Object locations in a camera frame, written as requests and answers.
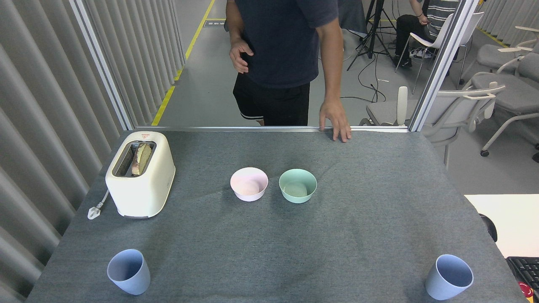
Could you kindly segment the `person's right hand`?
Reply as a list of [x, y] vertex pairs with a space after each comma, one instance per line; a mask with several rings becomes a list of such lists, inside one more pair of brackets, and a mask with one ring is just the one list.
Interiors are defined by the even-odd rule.
[[254, 52], [250, 49], [248, 43], [245, 42], [243, 39], [231, 38], [229, 57], [235, 71], [240, 74], [248, 73], [249, 71], [248, 62], [242, 57], [242, 55], [244, 54], [252, 57], [254, 55]]

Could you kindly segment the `person's left hand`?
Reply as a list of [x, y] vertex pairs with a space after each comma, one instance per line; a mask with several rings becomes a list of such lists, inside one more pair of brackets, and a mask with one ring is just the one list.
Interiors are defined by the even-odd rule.
[[352, 138], [352, 129], [349, 125], [345, 109], [339, 98], [325, 99], [319, 110], [319, 131], [323, 132], [326, 128], [326, 120], [332, 125], [332, 139], [341, 140], [343, 143]]

